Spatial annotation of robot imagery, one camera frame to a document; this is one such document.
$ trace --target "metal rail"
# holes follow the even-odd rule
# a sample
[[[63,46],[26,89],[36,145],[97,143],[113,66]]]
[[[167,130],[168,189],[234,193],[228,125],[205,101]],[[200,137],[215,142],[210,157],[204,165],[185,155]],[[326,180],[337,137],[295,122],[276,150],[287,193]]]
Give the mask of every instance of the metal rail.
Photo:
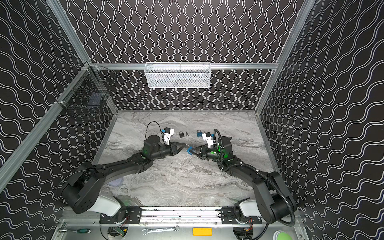
[[[145,63],[91,63],[110,70],[144,70]],[[277,63],[211,63],[212,70],[277,69]]]
[[[303,5],[300,8],[299,13],[297,14],[295,23],[293,24],[291,33],[289,34],[287,41],[285,42],[284,48],[280,53],[280,56],[278,58],[278,67],[277,69],[271,74],[269,77],[269,80],[264,88],[264,91],[262,93],[262,96],[256,106],[256,113],[260,114],[268,97],[271,93],[283,67],[285,66],[285,62],[287,61],[293,46],[296,43],[297,38],[299,37],[299,34],[301,30],[304,27],[304,23],[307,20],[307,17],[309,13],[311,12],[313,5],[315,4],[316,0],[305,0],[303,2]]]
[[[87,51],[85,50],[83,44],[81,43],[79,36],[75,32],[71,24],[71,21],[69,20],[59,0],[46,0],[46,2],[48,6],[51,8],[55,17],[57,18],[57,21],[59,22],[60,26],[64,30],[65,34],[67,34],[68,40],[72,44],[80,60],[83,63],[90,62],[91,58],[88,55]]]
[[[269,140],[268,140],[268,138],[266,136],[263,123],[262,123],[259,115],[257,113],[255,113],[255,115],[256,115],[257,126],[260,129],[260,133],[261,133],[263,141],[264,141],[266,152],[268,153],[269,160],[272,163],[272,168],[274,169],[274,171],[276,171],[276,172],[278,172],[280,174],[280,170],[279,170],[279,167],[277,166],[276,158],[275,158],[275,156],[273,154],[271,145],[269,144]]]
[[[100,160],[100,157],[101,157],[101,155],[103,154],[104,148],[105,148],[105,146],[107,145],[109,136],[110,136],[111,133],[112,133],[113,126],[115,125],[115,123],[116,123],[116,119],[117,119],[117,118],[118,118],[118,115],[115,114],[115,115],[113,116],[112,120],[111,120],[111,123],[110,123],[109,126],[108,126],[108,130],[105,132],[105,136],[103,137],[103,140],[101,141],[100,147],[99,147],[99,149],[97,150],[95,157],[93,158],[92,165],[96,165],[96,164],[98,164],[98,162],[99,162],[99,160]]]
[[[58,102],[63,101],[70,91],[81,81],[82,76],[88,73],[89,65],[84,64],[83,68],[75,76],[72,82],[65,88],[63,93],[57,99]],[[18,171],[25,159],[29,156],[40,139],[44,136],[48,128],[52,125],[56,117],[63,110],[62,106],[57,102],[53,103],[44,116],[39,120],[32,131],[16,148],[12,155],[7,159],[5,164],[0,168],[0,192],[7,186],[13,175]]]

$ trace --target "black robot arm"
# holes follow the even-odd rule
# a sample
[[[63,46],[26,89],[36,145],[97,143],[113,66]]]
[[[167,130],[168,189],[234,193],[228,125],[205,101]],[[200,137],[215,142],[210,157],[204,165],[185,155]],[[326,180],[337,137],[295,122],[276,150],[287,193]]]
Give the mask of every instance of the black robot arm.
[[[164,145],[160,142],[159,136],[149,136],[144,140],[143,149],[125,160],[99,165],[88,162],[81,164],[69,180],[58,189],[57,195],[62,196],[75,213],[83,213],[95,204],[104,184],[129,174],[144,172],[153,165],[155,159],[176,155],[184,146],[184,143],[179,142]],[[119,222],[124,216],[120,214],[115,219]]]
[[[217,161],[221,171],[238,177],[252,186],[258,210],[266,222],[279,221],[285,225],[294,225],[293,212],[296,211],[297,206],[281,175],[277,172],[262,172],[245,164],[233,154],[230,142],[232,138],[221,136],[217,129],[215,129],[216,132],[219,138],[214,137],[211,148],[206,144],[191,148],[188,152],[203,160]],[[276,190],[276,193],[271,194],[270,190]],[[281,220],[286,215],[291,216],[290,223]]]

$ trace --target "gray marble surface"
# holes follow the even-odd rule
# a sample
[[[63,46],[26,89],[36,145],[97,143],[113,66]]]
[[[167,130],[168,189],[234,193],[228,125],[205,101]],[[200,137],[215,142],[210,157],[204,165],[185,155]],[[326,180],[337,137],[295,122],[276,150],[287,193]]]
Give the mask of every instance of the gray marble surface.
[[[217,128],[222,136],[232,137],[237,157],[260,170],[273,170],[253,112],[120,112],[99,164],[123,160],[141,150],[151,121],[162,129],[174,128],[171,141],[193,147],[205,143],[197,138],[197,129],[213,133]],[[179,131],[189,136],[179,138]],[[148,128],[147,136],[152,134],[160,136],[156,123]],[[155,160],[145,172],[123,177],[119,187],[104,185],[101,193],[138,206],[228,206],[254,197],[248,184],[221,172],[216,162],[202,161],[184,150]]]

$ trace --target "black wavy patterned wall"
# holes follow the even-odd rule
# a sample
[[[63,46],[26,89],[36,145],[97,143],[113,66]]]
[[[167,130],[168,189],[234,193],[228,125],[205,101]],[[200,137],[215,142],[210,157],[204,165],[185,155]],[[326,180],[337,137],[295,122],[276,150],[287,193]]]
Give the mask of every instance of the black wavy patterned wall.
[[[50,108],[83,65],[44,0],[0,1],[0,162]],[[0,239],[51,239],[64,205],[54,191],[92,161],[111,121],[81,122],[63,111],[0,193]]]
[[[276,62],[303,0],[60,0],[93,62]]]
[[[120,71],[111,96],[123,110],[256,108],[271,70],[213,70],[210,88],[149,88],[144,71]]]
[[[313,240],[384,238],[384,2],[318,0],[261,120]]]
[[[44,0],[0,1],[0,164],[83,65]]]
[[[107,107],[99,122],[75,121],[62,111],[0,194],[0,239],[51,239],[65,206],[56,188],[92,162],[111,119]]]

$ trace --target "red wire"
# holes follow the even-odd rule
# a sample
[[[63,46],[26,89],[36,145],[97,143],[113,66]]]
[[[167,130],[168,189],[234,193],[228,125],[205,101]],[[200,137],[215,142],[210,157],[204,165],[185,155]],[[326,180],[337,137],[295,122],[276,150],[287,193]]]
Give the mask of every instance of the red wire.
[[[126,224],[128,222],[128,217],[126,217],[126,219],[127,220],[125,221],[125,223],[121,224],[120,227],[122,227],[124,224]]]
[[[252,221],[252,218],[251,218],[251,217],[249,217],[249,218],[251,219],[251,223],[250,223],[251,227],[248,228],[248,229],[246,230],[247,232],[253,228],[253,221]]]

